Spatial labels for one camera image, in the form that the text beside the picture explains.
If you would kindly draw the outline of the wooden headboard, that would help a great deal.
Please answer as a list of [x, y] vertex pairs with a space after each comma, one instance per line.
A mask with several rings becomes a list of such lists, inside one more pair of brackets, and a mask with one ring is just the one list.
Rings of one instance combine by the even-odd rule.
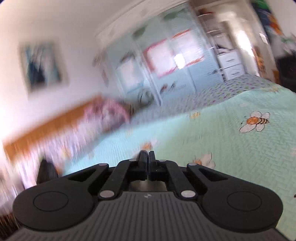
[[16, 138], [5, 141], [3, 148], [8, 161], [14, 163], [17, 155], [27, 153], [31, 147], [37, 145], [41, 140], [57, 134], [65, 128], [76, 126], [84, 117], [86, 108], [95, 101], [102, 99], [101, 95], [97, 95], [89, 101], [50, 119], [48, 122], [26, 131]]

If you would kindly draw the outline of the pink fuzzy blanket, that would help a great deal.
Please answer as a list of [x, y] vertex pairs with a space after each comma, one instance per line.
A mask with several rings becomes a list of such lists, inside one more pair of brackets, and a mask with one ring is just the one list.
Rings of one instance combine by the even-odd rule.
[[130, 122], [125, 106], [111, 98], [97, 98], [85, 109], [87, 121], [93, 121], [102, 132], [107, 133]]

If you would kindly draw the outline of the white standing fan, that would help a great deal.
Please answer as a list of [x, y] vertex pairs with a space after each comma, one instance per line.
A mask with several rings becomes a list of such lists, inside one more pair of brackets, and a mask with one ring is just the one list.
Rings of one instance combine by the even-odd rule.
[[140, 106], [148, 106], [154, 102], [154, 95], [149, 88], [145, 88], [138, 93], [137, 100]]

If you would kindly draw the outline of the mint quilted bee bedspread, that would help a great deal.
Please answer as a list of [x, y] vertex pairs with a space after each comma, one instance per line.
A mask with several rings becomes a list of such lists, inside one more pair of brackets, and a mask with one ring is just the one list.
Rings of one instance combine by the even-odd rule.
[[64, 169], [116, 166], [141, 150], [185, 166], [192, 161], [276, 192], [283, 202], [278, 229], [295, 239], [295, 93], [249, 90], [224, 102], [101, 136], [94, 149]]

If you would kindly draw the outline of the framed wedding photo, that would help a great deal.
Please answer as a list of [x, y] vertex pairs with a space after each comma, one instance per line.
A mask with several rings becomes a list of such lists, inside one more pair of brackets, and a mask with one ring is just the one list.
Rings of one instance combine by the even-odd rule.
[[24, 83], [29, 94], [66, 85], [68, 74], [55, 41], [25, 42], [19, 46]]

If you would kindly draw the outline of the white sliding door wardrobe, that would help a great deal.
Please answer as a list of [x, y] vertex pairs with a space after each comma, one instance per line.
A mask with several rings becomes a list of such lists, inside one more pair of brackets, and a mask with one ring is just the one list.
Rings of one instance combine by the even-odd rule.
[[145, 88], [161, 104], [223, 81], [187, 1], [137, 1], [103, 26], [96, 39], [104, 79], [116, 83], [121, 96], [136, 104]]

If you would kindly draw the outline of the floral bed sheet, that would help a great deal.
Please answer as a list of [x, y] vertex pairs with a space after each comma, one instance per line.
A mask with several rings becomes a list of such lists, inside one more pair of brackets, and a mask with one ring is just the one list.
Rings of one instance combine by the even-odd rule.
[[160, 106], [152, 104], [138, 111], [130, 120], [130, 124], [143, 125], [153, 121], [169, 118], [181, 113], [202, 109], [230, 99], [241, 92], [274, 86], [270, 80], [251, 74], [219, 83], [215, 86], [201, 90], [198, 93], [186, 94], [181, 97], [164, 101]]

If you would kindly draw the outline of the white drawer unit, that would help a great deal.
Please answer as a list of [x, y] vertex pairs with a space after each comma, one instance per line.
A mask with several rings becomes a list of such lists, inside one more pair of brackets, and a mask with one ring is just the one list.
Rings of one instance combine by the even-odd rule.
[[217, 56], [225, 78], [231, 80], [245, 74], [244, 65], [237, 50]]

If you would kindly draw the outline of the black chair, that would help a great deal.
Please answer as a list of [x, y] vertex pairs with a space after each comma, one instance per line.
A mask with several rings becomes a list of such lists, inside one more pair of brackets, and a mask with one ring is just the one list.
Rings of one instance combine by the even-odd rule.
[[296, 60], [295, 55], [288, 55], [277, 59], [281, 85], [295, 92], [296, 90]]

